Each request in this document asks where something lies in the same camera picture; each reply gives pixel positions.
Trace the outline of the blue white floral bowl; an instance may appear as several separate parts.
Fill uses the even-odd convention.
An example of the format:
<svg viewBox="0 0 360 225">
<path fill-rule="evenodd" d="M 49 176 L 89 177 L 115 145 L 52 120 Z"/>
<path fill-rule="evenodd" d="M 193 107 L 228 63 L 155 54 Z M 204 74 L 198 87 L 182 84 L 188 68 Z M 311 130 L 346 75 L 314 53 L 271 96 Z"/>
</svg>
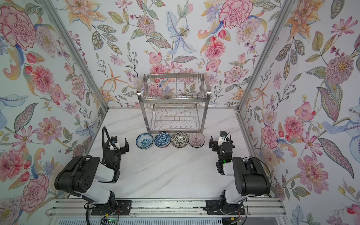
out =
<svg viewBox="0 0 360 225">
<path fill-rule="evenodd" d="M 139 149 L 148 149 L 154 143 L 154 138 L 149 133 L 143 133 L 136 138 L 136 145 Z"/>
</svg>

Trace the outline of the blue triangle pattern bowl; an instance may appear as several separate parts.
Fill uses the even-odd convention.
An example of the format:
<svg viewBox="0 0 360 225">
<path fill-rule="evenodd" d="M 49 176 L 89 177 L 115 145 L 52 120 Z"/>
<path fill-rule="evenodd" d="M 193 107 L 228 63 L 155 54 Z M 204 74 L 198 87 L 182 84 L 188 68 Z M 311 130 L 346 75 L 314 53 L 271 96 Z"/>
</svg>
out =
<svg viewBox="0 0 360 225">
<path fill-rule="evenodd" d="M 154 143 L 159 148 L 165 148 L 171 143 L 171 135 L 168 132 L 158 133 L 154 138 Z"/>
</svg>

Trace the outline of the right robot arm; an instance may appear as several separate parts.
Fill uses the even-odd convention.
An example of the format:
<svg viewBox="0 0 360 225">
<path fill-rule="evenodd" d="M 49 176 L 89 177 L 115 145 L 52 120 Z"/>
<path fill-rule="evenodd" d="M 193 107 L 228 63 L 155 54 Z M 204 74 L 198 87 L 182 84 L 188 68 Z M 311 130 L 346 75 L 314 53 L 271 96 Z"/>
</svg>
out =
<svg viewBox="0 0 360 225">
<path fill-rule="evenodd" d="M 217 200 L 206 201 L 208 215 L 244 215 L 243 202 L 249 197 L 267 195 L 271 190 L 261 160 L 256 157 L 233 157 L 231 135 L 221 131 L 219 138 L 209 141 L 209 148 L 217 153 L 217 172 L 222 176 L 232 177 L 234 184 L 223 190 Z"/>
</svg>

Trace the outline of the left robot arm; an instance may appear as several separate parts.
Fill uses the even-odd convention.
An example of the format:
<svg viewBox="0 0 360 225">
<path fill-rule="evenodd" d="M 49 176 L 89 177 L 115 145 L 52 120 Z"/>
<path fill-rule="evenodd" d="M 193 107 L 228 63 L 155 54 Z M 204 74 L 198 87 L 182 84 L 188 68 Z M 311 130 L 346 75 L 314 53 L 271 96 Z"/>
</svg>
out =
<svg viewBox="0 0 360 225">
<path fill-rule="evenodd" d="M 101 186 L 116 183 L 120 177 L 122 155 L 129 152 L 128 141 L 121 147 L 117 137 L 103 141 L 103 158 L 74 157 L 57 175 L 54 186 L 90 203 L 98 212 L 111 214 L 121 209 L 114 192 Z"/>
</svg>

